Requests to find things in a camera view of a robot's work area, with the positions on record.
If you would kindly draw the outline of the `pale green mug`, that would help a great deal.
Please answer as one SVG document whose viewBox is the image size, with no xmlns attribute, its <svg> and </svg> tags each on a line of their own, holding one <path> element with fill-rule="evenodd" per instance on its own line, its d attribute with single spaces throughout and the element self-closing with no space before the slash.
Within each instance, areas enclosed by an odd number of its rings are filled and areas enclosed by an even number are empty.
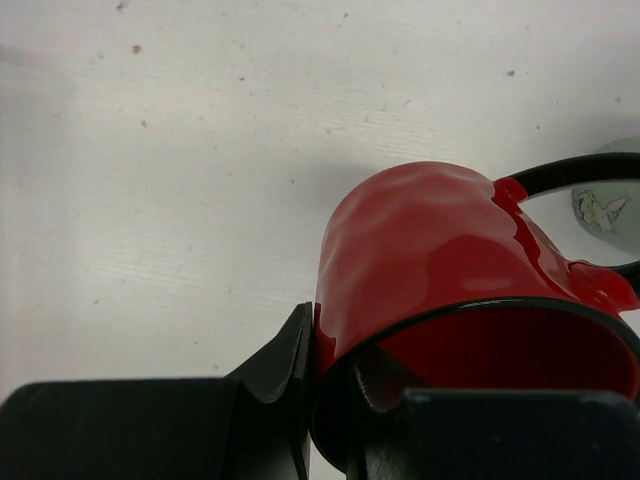
<svg viewBox="0 0 640 480">
<path fill-rule="evenodd" d="M 639 181 L 595 183 L 571 191 L 578 223 L 594 237 L 639 254 Z"/>
</svg>

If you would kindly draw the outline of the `red mug black handle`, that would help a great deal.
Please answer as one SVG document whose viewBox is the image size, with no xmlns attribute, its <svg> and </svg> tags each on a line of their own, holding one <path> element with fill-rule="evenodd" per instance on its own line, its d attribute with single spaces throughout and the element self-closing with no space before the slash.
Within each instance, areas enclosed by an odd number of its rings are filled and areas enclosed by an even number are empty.
<svg viewBox="0 0 640 480">
<path fill-rule="evenodd" d="M 349 476 L 351 364 L 380 349 L 437 389 L 605 391 L 639 412 L 639 266 L 566 259 L 522 211 L 534 196 L 639 176 L 635 153 L 491 180 L 416 162 L 354 188 L 323 239 L 310 430 Z"/>
</svg>

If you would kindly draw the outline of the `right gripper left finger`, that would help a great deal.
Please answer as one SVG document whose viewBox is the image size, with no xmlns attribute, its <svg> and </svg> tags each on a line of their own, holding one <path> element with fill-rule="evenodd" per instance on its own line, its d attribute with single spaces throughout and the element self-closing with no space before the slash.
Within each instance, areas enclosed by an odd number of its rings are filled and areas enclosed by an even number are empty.
<svg viewBox="0 0 640 480">
<path fill-rule="evenodd" d="M 1 406 L 5 479 L 305 479 L 313 309 L 223 377 L 39 382 Z"/>
</svg>

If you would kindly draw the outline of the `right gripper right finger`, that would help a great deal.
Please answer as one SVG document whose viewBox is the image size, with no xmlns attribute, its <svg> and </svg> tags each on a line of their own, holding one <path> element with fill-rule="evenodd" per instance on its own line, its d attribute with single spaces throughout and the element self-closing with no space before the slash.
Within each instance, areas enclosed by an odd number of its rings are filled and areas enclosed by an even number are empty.
<svg viewBox="0 0 640 480">
<path fill-rule="evenodd" d="M 349 390 L 352 479 L 639 476 L 639 412 L 618 394 L 437 389 L 380 349 Z"/>
</svg>

